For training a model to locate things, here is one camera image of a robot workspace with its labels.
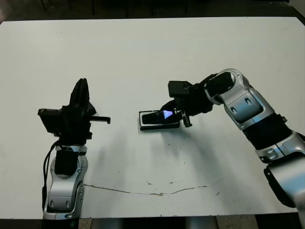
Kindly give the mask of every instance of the blue light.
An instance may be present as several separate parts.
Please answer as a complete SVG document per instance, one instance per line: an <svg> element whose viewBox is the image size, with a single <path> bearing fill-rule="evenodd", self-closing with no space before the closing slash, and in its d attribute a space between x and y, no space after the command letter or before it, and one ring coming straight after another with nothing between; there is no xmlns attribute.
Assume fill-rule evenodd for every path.
<svg viewBox="0 0 305 229"><path fill-rule="evenodd" d="M167 119L169 116L173 115L172 111L163 111L164 119Z"/></svg>

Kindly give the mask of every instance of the black cable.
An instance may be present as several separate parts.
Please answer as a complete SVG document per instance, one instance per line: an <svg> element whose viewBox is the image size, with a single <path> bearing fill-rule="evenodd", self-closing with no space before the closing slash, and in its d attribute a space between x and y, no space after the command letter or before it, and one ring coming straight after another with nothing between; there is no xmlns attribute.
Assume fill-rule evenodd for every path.
<svg viewBox="0 0 305 229"><path fill-rule="evenodd" d="M49 170L49 162L50 162L50 156L53 149L58 145L59 141L56 141L52 144L49 152L47 153L44 161L43 161L43 187L42 187L42 210L44 209L44 205L47 199L47 179L48 179L48 170Z"/></svg>

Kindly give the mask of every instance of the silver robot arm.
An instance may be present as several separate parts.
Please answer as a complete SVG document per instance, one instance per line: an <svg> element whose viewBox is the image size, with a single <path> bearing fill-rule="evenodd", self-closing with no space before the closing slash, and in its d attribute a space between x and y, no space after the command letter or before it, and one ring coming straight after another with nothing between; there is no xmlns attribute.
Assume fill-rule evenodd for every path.
<svg viewBox="0 0 305 229"><path fill-rule="evenodd" d="M264 174L276 197L286 206L297 208L305 229L305 137L289 129L284 117L236 69L212 74L192 85L169 81L173 101L161 110L174 109L186 127L189 116L207 113L213 105L224 109L255 147L256 154L268 164Z"/></svg>

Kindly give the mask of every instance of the stain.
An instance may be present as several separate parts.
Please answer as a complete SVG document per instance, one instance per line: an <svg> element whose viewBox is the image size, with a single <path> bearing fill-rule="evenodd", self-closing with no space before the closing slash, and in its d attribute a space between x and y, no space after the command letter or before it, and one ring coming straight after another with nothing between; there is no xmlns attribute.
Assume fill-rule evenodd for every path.
<svg viewBox="0 0 305 229"><path fill-rule="evenodd" d="M153 196L160 196L160 197L163 197L164 194L167 194L167 193L150 193L149 195L153 195Z"/></svg>

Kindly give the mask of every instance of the silver arm segment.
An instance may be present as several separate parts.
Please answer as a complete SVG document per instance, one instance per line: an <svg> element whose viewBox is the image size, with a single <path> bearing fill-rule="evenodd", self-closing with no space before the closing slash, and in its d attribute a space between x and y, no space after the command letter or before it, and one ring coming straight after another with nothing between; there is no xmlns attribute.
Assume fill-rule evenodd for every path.
<svg viewBox="0 0 305 229"><path fill-rule="evenodd" d="M79 154L77 168L70 177L56 174L55 158L53 159L50 168L52 184L43 210L43 218L48 220L77 219L81 216L84 196L83 179L88 169L88 161L84 155L87 152L87 147L63 147Z"/></svg>
<svg viewBox="0 0 305 229"><path fill-rule="evenodd" d="M215 88L211 90L211 85L216 85L217 87L221 77L225 79L224 83L227 83L227 87L222 85L221 88L216 89L216 91L219 91L217 93ZM256 154L261 161L270 163L267 167L266 177L271 188L279 200L283 197L282 193L285 192L284 195L287 195L297 208L302 227L305 229L304 140L298 133L291 131L284 125L285 118L279 118L275 114L270 104L249 84L248 80L238 70L223 70L210 80L216 81L216 83L205 83L204 90L208 99L213 104L224 105L225 111L233 122L255 146ZM279 133L279 136L273 138L273 135L278 133L276 131L270 132L272 140L268 144L268 139L266 140L264 132L268 132L269 128L276 129L278 127L277 123L283 126L282 129L285 134L281 135ZM260 140L265 141L264 145L260 144ZM276 180L276 185L272 185L271 179Z"/></svg>

